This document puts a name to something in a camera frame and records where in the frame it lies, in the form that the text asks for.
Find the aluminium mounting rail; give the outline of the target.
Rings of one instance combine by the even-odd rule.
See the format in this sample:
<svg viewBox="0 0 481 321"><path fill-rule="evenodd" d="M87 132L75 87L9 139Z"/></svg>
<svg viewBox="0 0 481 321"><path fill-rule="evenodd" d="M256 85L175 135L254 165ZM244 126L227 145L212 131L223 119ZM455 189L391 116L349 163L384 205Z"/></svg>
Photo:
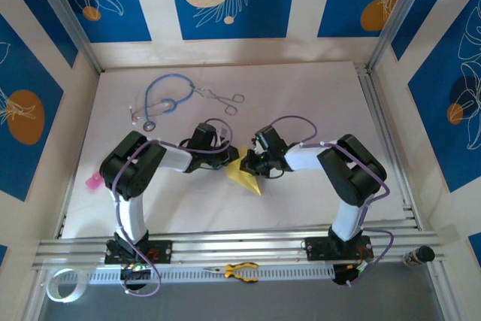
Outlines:
<svg viewBox="0 0 481 321"><path fill-rule="evenodd" d="M384 262L397 262L422 245L430 246L437 261L445 261L446 253L440 237L434 231L418 231L413 227L381 225L394 235L394 242L384 256ZM174 267L220 265L222 263L255 262L259 265L305 264L302 249L304 239L328 234L326 227L300 229L269 229L206 233L151 235L153 241L173 242L171 264ZM32 268L54 268L59 265L86 268L104 264L107 238L67 238L42 240L37 248Z"/></svg>

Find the aluminium frame post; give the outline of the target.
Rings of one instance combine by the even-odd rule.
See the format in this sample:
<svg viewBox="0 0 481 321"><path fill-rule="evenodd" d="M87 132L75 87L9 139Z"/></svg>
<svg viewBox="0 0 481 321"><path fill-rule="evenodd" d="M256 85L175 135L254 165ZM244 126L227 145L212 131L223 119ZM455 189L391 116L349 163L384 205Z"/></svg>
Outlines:
<svg viewBox="0 0 481 321"><path fill-rule="evenodd" d="M395 3L389 18L378 37L369 60L365 64L367 74L371 75L379 65L384 53L397 35L403 21L405 21L414 1L415 0L397 0Z"/></svg>
<svg viewBox="0 0 481 321"><path fill-rule="evenodd" d="M74 14L68 0L47 0L53 9L59 22L68 33L70 39L73 41L75 47L83 55L87 64L94 70L97 75L100 75L104 69L99 62L91 43L80 24L80 21Z"/></svg>

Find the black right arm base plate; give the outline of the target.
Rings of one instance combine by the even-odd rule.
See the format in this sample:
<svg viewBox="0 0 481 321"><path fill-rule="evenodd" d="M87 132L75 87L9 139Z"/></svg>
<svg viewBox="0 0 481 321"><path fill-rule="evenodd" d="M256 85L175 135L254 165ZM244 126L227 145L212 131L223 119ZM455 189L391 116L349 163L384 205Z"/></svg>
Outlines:
<svg viewBox="0 0 481 321"><path fill-rule="evenodd" d="M372 259L371 240L366 235L344 242L330 237L309 237L304 240L308 261L362 261Z"/></svg>

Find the blue stethoscope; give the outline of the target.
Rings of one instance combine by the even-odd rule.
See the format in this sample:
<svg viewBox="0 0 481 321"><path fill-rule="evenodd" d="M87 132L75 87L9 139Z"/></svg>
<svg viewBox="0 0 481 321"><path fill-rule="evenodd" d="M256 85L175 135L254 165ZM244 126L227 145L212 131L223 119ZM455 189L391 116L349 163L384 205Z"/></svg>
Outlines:
<svg viewBox="0 0 481 321"><path fill-rule="evenodd" d="M151 90L153 89L153 87L163 81L163 80L166 80L168 78L177 78L177 79L181 79L181 80L184 80L185 82L187 82L189 88L190 88L190 92L183 98L180 98L180 99L173 99L173 98L164 98L164 99L161 99L158 103L156 104L149 104L149 94L151 92ZM184 102L186 102L187 100L189 100L192 96L193 96L193 93L194 93L194 89L195 89L195 84L193 83L193 81L183 75L183 74L178 74L178 73L168 73L168 74L163 74L161 75L160 77L157 77L155 80L153 80L146 88L145 90L145 93L144 93L144 104L143 104L143 112L144 112L144 115L143 116L137 116L137 112L133 112L132 111L132 107L129 108L129 111L130 111L130 114L131 114L131 121L132 121L132 124L135 125L136 122L139 120L139 119L142 119L144 118L145 121L144 121L144 124L142 125L142 128L145 132L151 132L155 129L156 127L156 122L154 121L154 118L155 117L159 117L163 114L171 114L173 113L179 104L182 104ZM160 111L159 113L157 114L152 114L150 112L150 108L152 107L155 107L156 105L158 104L161 104L163 107L164 107L164 110Z"/></svg>

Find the aluminium side rail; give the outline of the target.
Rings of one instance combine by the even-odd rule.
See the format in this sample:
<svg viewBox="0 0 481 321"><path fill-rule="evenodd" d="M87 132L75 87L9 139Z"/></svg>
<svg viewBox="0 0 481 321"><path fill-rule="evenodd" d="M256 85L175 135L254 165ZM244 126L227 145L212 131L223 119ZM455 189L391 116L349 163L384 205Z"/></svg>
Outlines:
<svg viewBox="0 0 481 321"><path fill-rule="evenodd" d="M416 222L416 229L422 231L422 220L419 218L413 192L401 161L392 115L387 105L386 97L383 95L380 82L375 74L368 72L366 64L355 62L354 67L377 133L381 138L381 144L387 156L387 163L392 168L388 179L395 181L396 186L394 189L401 193L398 199L402 201L403 209L410 212L407 219L412 218Z"/></svg>

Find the metal tongs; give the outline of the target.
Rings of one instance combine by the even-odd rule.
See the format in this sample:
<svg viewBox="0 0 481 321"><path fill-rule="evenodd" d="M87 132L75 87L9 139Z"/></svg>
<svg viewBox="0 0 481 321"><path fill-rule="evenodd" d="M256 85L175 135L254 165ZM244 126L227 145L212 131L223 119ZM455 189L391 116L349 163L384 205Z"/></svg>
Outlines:
<svg viewBox="0 0 481 321"><path fill-rule="evenodd" d="M196 92L197 94L199 94L202 98L217 100L218 102L225 105L224 112L229 116L236 115L238 112L236 104L241 104L245 100L244 95L239 93L236 93L231 97L226 97L226 96L216 94L211 89L198 88L194 86L192 90L193 92Z"/></svg>

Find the clear tape roll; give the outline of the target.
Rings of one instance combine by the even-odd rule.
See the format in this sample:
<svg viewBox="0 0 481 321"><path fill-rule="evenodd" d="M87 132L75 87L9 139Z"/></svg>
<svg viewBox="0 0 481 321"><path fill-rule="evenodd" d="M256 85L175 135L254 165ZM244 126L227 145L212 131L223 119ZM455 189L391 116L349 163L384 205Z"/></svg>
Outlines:
<svg viewBox="0 0 481 321"><path fill-rule="evenodd" d="M74 278L73 290L65 296L59 291L60 283L67 277ZM85 293L88 284L86 273L76 268L63 268L58 270L47 282L46 293L51 301L59 303L71 303L78 300Z"/></svg>

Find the small bottle with black cap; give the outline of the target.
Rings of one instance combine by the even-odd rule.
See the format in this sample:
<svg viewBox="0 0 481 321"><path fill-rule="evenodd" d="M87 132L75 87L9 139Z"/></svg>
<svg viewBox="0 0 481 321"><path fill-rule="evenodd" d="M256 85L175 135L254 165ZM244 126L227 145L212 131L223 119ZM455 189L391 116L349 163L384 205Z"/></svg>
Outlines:
<svg viewBox="0 0 481 321"><path fill-rule="evenodd" d="M415 267L426 262L432 262L435 259L435 252L429 246L421 246L402 256L401 261L407 267Z"/></svg>

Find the black controller board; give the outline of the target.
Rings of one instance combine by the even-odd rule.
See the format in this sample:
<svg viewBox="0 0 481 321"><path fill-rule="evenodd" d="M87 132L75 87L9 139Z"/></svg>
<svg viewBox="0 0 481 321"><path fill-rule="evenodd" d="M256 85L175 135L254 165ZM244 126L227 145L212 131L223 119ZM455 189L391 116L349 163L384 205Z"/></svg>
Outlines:
<svg viewBox="0 0 481 321"><path fill-rule="evenodd" d="M361 264L334 265L333 282L339 286L352 287L361 277L368 272L371 265L362 262Z"/></svg>
<svg viewBox="0 0 481 321"><path fill-rule="evenodd" d="M124 284L130 284L134 281L147 281L150 279L150 268L141 263L131 263L120 271L120 280Z"/></svg>

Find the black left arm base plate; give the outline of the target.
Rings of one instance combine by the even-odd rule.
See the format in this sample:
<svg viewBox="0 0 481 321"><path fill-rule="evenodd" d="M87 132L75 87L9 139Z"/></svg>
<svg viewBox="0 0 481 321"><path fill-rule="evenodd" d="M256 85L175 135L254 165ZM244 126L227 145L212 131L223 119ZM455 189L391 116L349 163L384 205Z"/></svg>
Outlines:
<svg viewBox="0 0 481 321"><path fill-rule="evenodd" d="M153 264L170 264L173 242L143 240L136 244L136 247ZM104 263L106 265L121 265L135 262L145 263L144 259L122 238L108 240L106 243Z"/></svg>

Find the yellow paper sheet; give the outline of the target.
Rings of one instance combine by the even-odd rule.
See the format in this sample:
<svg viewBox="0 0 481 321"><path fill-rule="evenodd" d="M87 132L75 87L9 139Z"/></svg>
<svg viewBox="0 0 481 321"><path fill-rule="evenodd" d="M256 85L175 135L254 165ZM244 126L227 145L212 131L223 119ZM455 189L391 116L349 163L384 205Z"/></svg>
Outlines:
<svg viewBox="0 0 481 321"><path fill-rule="evenodd" d="M256 195L261 195L261 190L259 188L256 176L241 170L241 160L247 155L248 150L248 147L240 147L238 149L239 158L225 167L225 173L228 178L237 182L244 188L255 193Z"/></svg>

